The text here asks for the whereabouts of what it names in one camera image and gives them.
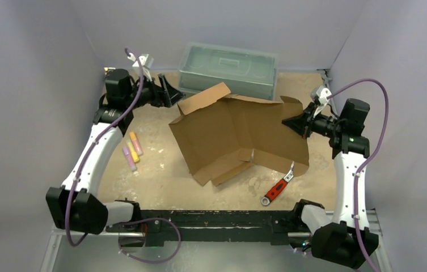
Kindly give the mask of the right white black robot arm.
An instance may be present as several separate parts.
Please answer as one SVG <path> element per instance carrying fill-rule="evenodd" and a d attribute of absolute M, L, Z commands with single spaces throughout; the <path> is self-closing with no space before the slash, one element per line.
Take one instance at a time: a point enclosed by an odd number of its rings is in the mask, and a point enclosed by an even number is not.
<path fill-rule="evenodd" d="M 307 248 L 325 261 L 359 269 L 377 249 L 379 236 L 370 231 L 365 207 L 365 162 L 370 158 L 370 141 L 362 136 L 369 113 L 368 103 L 348 99 L 339 118 L 316 113 L 311 102 L 303 113 L 282 120 L 302 138 L 317 133 L 329 139 L 336 169 L 336 204 L 332 216 L 316 202 L 301 199 L 291 215 L 297 230 L 307 228 L 312 237 Z"/>

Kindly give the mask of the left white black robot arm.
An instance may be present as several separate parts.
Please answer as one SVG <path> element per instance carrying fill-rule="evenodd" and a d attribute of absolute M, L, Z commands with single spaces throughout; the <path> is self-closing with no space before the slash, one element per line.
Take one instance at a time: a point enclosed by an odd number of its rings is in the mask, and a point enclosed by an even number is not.
<path fill-rule="evenodd" d="M 102 203 L 99 184 L 115 148 L 133 120 L 133 110 L 144 105 L 170 108 L 185 98 L 164 74 L 137 80 L 125 69 L 105 74 L 105 94 L 100 97 L 91 133 L 75 167 L 58 188 L 48 189 L 45 199 L 54 225 L 62 230 L 100 234 L 120 223 L 129 232 L 138 230 L 142 216 L 137 202 Z"/>

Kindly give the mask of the brown cardboard box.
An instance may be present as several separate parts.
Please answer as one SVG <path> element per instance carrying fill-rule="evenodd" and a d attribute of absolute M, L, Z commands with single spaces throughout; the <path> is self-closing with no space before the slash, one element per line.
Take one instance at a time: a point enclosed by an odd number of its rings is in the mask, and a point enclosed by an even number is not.
<path fill-rule="evenodd" d="M 282 124 L 303 112 L 293 97 L 281 101 L 234 95 L 224 83 L 177 104 L 180 115 L 169 127 L 192 177 L 218 186 L 260 165 L 295 176 L 309 168 L 306 139 Z"/>

